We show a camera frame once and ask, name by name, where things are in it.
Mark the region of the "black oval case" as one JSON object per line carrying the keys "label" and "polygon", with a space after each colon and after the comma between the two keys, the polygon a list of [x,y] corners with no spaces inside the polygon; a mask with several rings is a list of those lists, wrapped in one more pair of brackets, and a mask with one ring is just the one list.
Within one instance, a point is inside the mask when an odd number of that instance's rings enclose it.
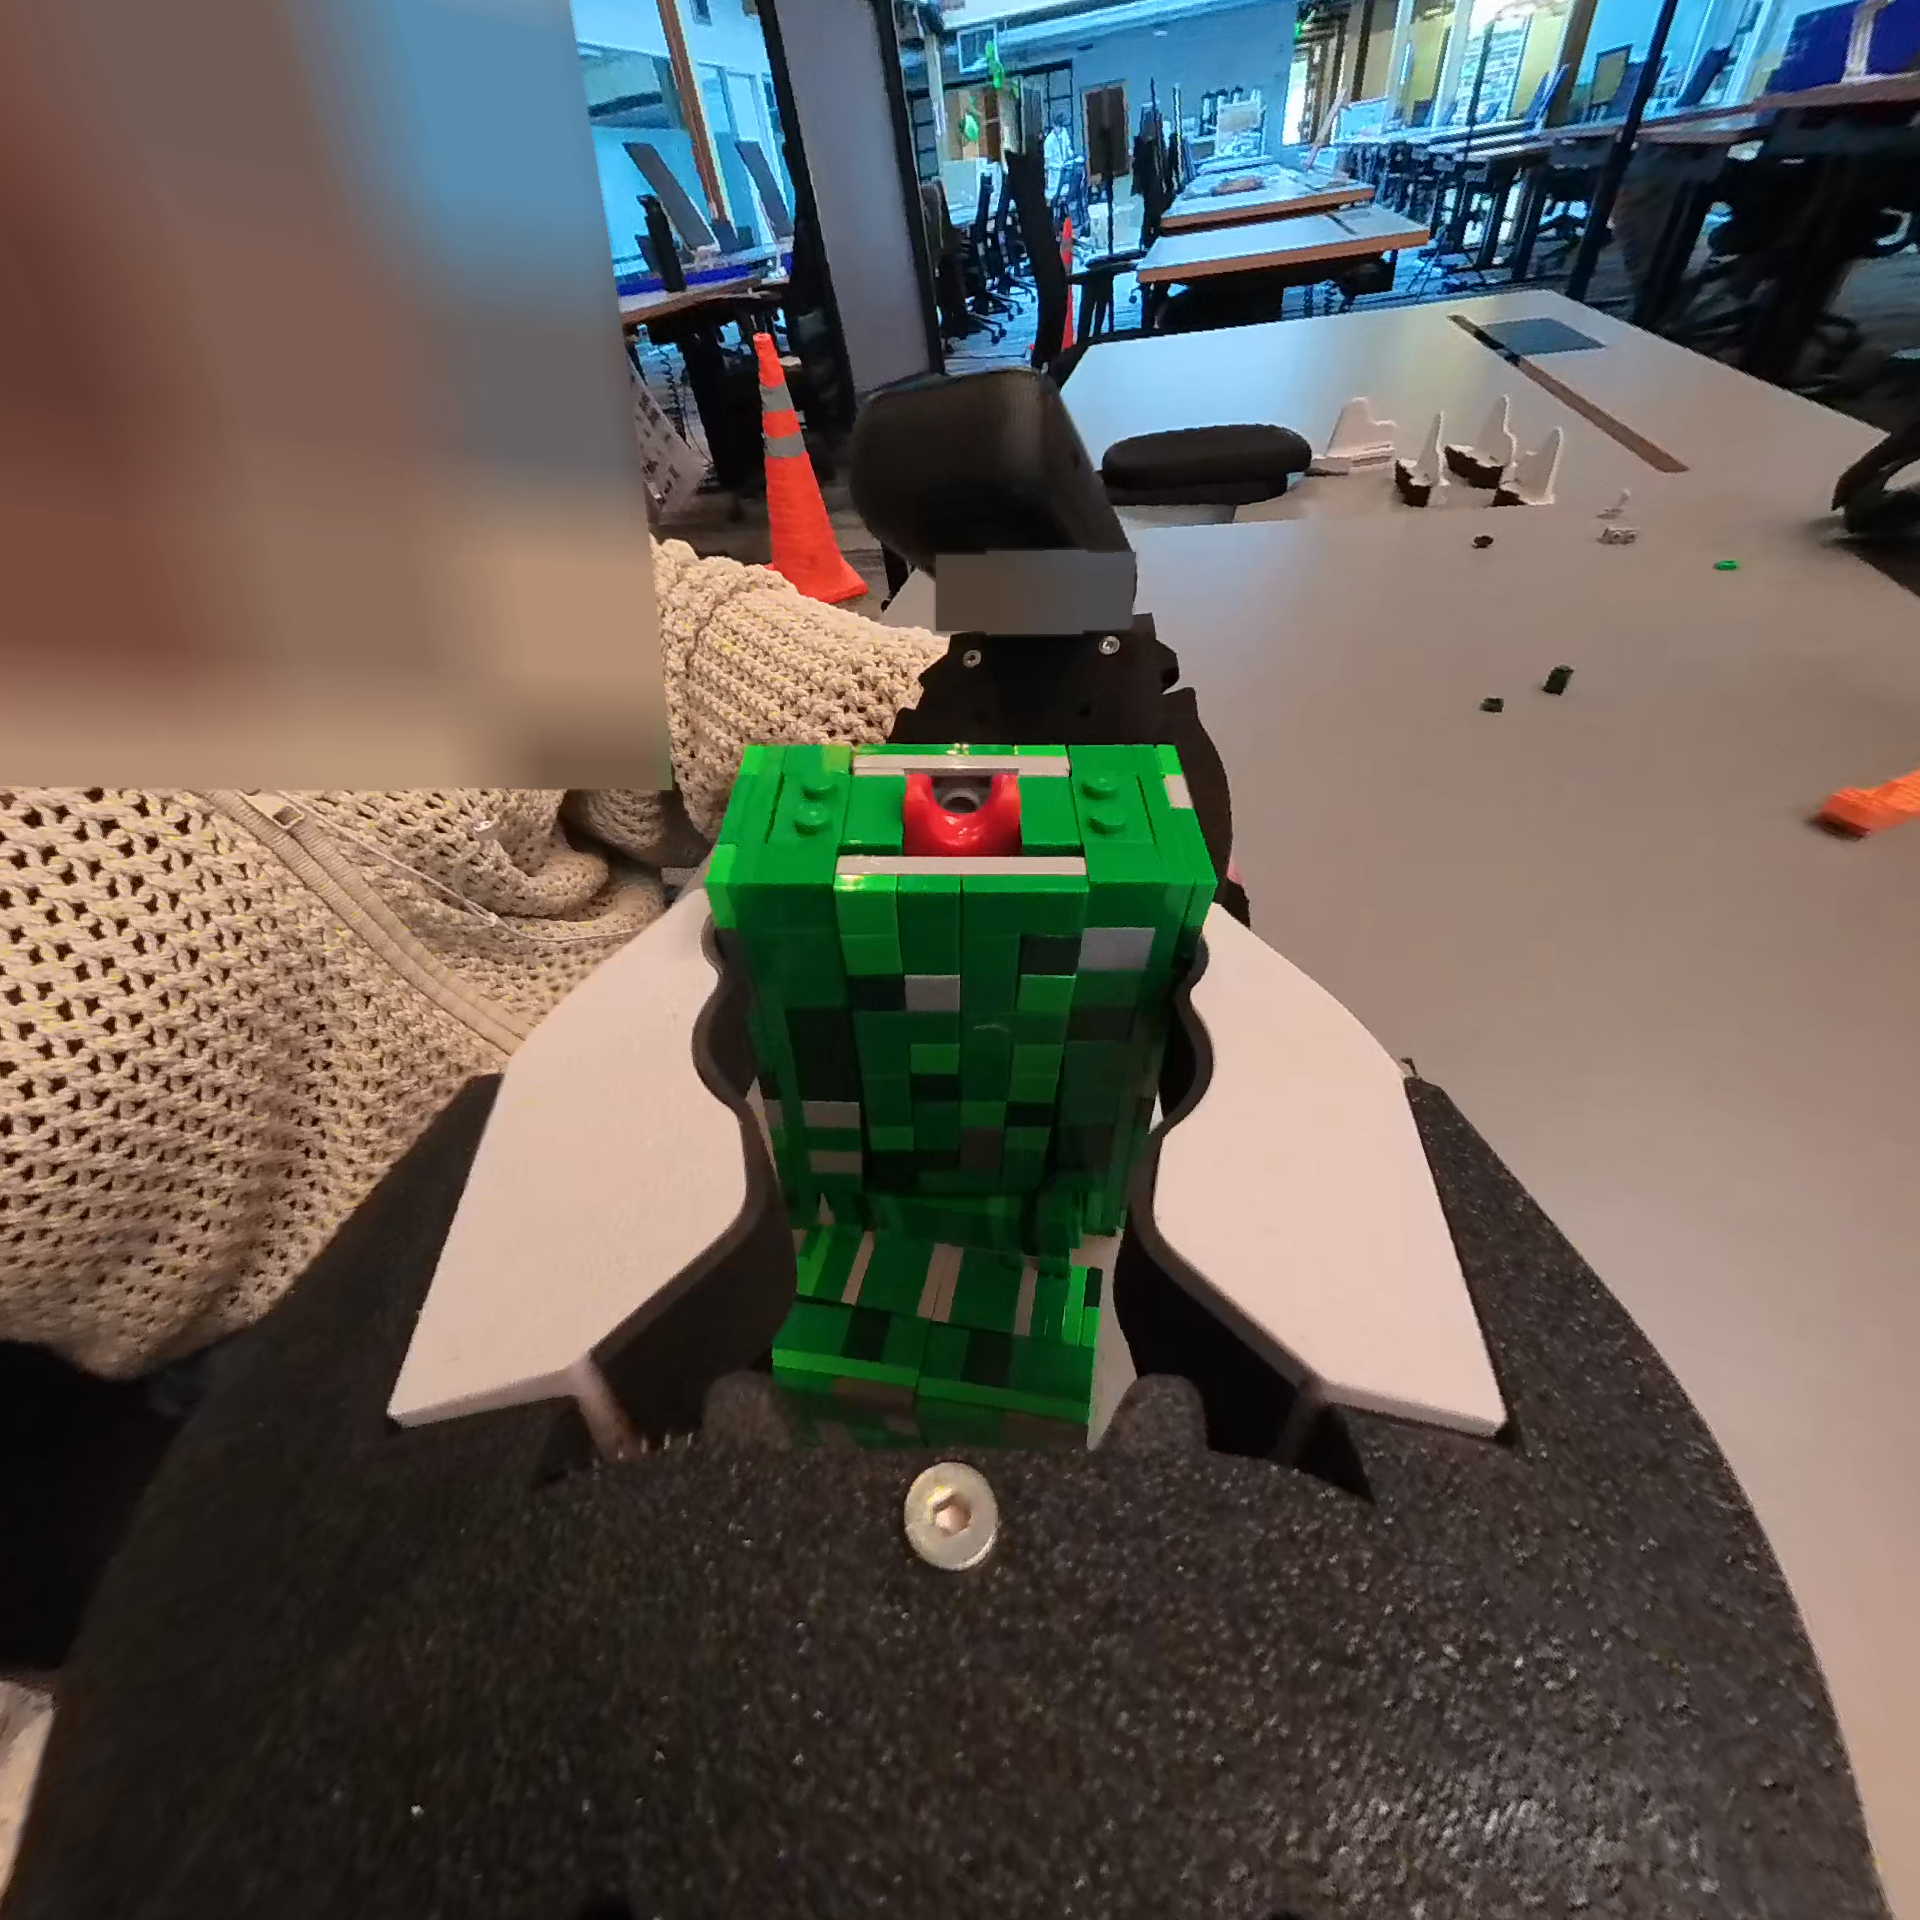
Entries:
{"label": "black oval case", "polygon": [[1248,506],[1285,496],[1312,446],[1276,422],[1215,422],[1121,438],[1099,477],[1115,506]]}

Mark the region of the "cream knit sweater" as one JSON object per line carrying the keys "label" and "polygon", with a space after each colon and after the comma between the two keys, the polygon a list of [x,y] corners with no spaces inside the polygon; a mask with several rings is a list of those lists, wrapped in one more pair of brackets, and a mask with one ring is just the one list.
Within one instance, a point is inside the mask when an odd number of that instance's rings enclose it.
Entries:
{"label": "cream knit sweater", "polygon": [[9,787],[3,838],[3,1333],[106,1377],[271,1309],[701,851],[540,787]]}

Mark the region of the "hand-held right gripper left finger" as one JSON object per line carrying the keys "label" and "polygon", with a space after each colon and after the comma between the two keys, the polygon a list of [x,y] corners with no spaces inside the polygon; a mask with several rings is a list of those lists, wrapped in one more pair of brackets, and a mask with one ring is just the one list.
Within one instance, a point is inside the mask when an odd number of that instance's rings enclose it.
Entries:
{"label": "hand-held right gripper left finger", "polygon": [[696,1432],[786,1313],[746,989],[677,901],[504,1072],[393,1379],[403,1427],[541,1400],[604,1456]]}

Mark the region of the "person's left forearm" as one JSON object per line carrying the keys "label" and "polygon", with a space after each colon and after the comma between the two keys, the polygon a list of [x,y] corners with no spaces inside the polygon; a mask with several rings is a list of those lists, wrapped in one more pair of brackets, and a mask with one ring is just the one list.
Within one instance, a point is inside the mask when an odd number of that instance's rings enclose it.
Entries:
{"label": "person's left forearm", "polygon": [[664,701],[689,826],[714,840],[752,745],[889,737],[946,638],[807,598],[768,566],[653,539]]}

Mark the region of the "grey pillar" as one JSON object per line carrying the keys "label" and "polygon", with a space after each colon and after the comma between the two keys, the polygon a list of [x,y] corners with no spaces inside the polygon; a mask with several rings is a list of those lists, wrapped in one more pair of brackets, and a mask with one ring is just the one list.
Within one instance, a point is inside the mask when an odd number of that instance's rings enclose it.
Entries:
{"label": "grey pillar", "polygon": [[897,8],[772,2],[767,35],[855,402],[945,363]]}

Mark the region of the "wooden desk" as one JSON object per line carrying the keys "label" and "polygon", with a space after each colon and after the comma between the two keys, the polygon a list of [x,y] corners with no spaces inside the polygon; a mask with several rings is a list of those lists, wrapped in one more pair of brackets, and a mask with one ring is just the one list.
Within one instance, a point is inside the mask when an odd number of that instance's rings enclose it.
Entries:
{"label": "wooden desk", "polygon": [[1224,225],[1265,223],[1335,211],[1371,200],[1371,183],[1337,168],[1298,170],[1281,165],[1200,175],[1188,183],[1160,222],[1161,234]]}
{"label": "wooden desk", "polygon": [[1325,281],[1347,296],[1383,293],[1399,253],[1431,240],[1426,223],[1364,202],[1260,223],[1167,232],[1136,265],[1146,330],[1187,334],[1281,319],[1292,288]]}

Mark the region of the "orange striped cone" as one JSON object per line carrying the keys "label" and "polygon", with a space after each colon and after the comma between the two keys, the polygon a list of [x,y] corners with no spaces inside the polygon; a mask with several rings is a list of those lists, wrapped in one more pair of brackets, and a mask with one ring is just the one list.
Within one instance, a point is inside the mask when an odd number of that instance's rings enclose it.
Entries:
{"label": "orange striped cone", "polygon": [[807,598],[849,606],[866,597],[864,577],[850,566],[835,531],[811,465],[800,414],[786,389],[784,360],[768,330],[752,335],[759,375],[759,422],[764,446],[767,510],[772,539],[772,570]]}

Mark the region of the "white card stand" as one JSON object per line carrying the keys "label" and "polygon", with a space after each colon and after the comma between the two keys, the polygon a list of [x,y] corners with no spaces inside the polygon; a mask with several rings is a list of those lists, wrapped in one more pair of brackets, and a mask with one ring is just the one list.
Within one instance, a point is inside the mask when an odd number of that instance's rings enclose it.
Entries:
{"label": "white card stand", "polygon": [[1317,474],[1348,474],[1380,463],[1393,465],[1401,454],[1399,425],[1380,415],[1364,393],[1348,398],[1329,432],[1329,442],[1315,454]]}

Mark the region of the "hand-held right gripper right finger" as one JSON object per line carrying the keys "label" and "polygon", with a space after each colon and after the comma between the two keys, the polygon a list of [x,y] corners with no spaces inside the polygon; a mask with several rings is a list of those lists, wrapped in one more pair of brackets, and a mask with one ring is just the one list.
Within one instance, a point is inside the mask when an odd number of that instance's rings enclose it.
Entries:
{"label": "hand-held right gripper right finger", "polygon": [[1131,1181],[1144,1249],[1311,1406],[1498,1438],[1401,1063],[1220,903],[1171,1013],[1194,1072]]}

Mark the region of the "black white folding stand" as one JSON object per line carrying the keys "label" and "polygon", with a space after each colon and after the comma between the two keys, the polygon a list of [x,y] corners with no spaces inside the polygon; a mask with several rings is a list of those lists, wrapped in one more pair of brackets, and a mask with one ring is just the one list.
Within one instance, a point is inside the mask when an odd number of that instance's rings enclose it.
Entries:
{"label": "black white folding stand", "polygon": [[1888,543],[1919,539],[1919,479],[1904,479],[1919,465],[1919,419],[1887,433],[1836,479],[1832,510],[1841,529],[1858,541]]}

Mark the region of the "green lego creeper figure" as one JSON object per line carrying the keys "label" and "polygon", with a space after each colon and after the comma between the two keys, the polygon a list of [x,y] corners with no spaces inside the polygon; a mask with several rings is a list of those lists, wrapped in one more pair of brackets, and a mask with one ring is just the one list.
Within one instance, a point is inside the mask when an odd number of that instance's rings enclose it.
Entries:
{"label": "green lego creeper figure", "polygon": [[1169,743],[759,743],[707,870],[815,1447],[1072,1447],[1216,863]]}

